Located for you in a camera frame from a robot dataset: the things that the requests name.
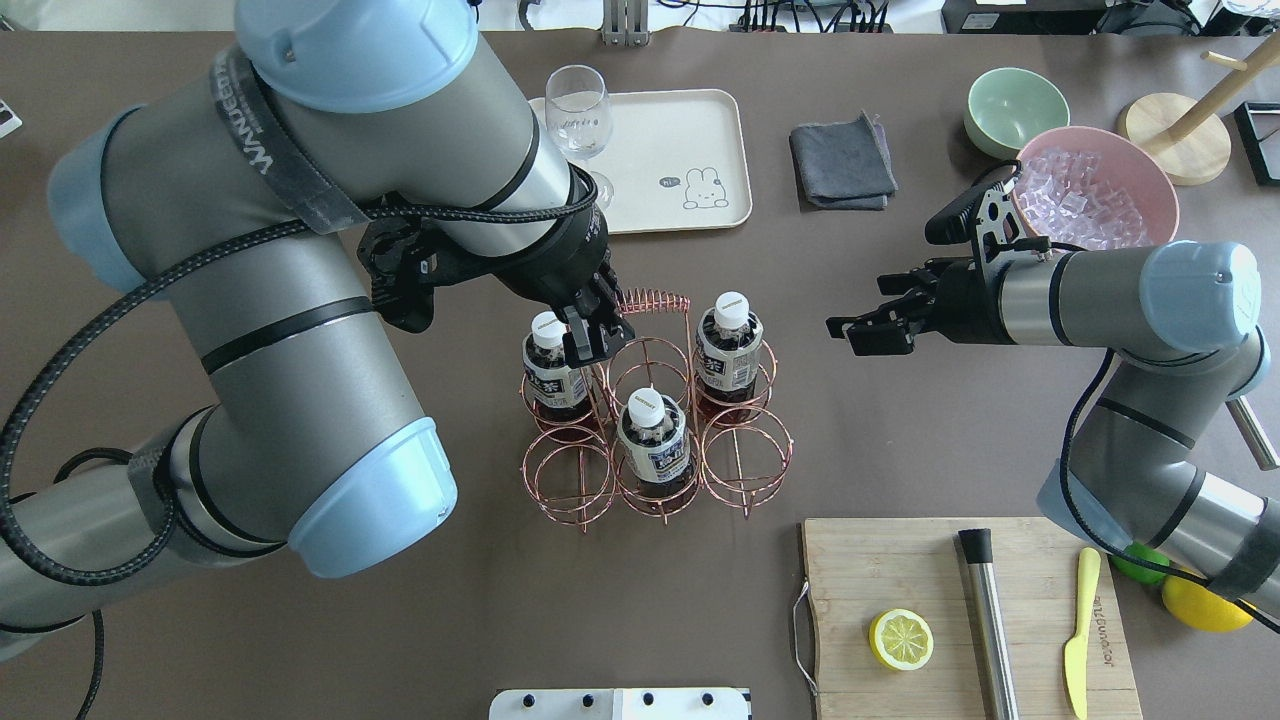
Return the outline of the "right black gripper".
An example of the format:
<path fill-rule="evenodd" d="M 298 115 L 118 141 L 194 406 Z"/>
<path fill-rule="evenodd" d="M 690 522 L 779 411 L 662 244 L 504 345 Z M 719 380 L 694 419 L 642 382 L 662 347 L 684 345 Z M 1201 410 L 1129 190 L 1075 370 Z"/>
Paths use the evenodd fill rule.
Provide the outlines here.
<path fill-rule="evenodd" d="M 993 292 L 972 261 L 936 258 L 909 272 L 877 278 L 883 296 L 913 301 L 901 318 L 883 313 L 829 316 L 833 340 L 845 338 L 858 356 L 900 356 L 914 350 L 919 334 L 936 332 L 957 345 L 1005 345 L 1006 332 L 993 314 Z"/>

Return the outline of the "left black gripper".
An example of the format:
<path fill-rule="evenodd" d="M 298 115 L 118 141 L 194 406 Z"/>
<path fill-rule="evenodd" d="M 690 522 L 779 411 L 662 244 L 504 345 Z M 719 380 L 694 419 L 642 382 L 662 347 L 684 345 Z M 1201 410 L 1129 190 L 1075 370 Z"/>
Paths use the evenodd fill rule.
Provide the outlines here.
<path fill-rule="evenodd" d="M 556 222 L 529 249 L 506 258 L 493 275 L 566 322 L 567 365 L 593 365 L 608 359 L 608 347 L 623 347 L 636 337 L 618 306 L 620 288 L 609 261 L 605 218 L 591 202 Z"/>

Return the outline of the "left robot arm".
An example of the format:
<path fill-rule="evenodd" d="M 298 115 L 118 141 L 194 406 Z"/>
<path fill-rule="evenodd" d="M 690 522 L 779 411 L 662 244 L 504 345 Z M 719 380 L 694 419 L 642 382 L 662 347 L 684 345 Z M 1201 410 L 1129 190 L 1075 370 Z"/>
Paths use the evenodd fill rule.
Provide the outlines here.
<path fill-rule="evenodd" d="M 457 501 L 384 332 L 494 275 L 568 327 L 570 365 L 634 338 L 589 174 L 550 141 L 466 1 L 239 1 L 202 79 L 64 156 L 58 233 L 122 292 L 20 396 L 38 402 L 155 295 L 218 397 L 123 464 L 3 501 L 3 657 L 206 568 L 297 552 L 320 578 L 408 548 Z"/>

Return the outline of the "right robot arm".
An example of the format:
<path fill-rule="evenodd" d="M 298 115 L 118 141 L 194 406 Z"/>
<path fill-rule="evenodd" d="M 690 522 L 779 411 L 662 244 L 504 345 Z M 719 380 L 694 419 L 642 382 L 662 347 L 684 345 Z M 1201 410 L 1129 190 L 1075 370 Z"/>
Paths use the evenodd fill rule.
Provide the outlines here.
<path fill-rule="evenodd" d="M 931 332 L 960 345 L 1103 348 L 1039 510 L 1105 553 L 1277 629 L 1277 501 L 1190 460 L 1216 411 L 1270 366 L 1248 247 L 1062 251 L 1037 238 L 934 258 L 877 284 L 877 309 L 826 320 L 859 356 L 910 354 Z"/>

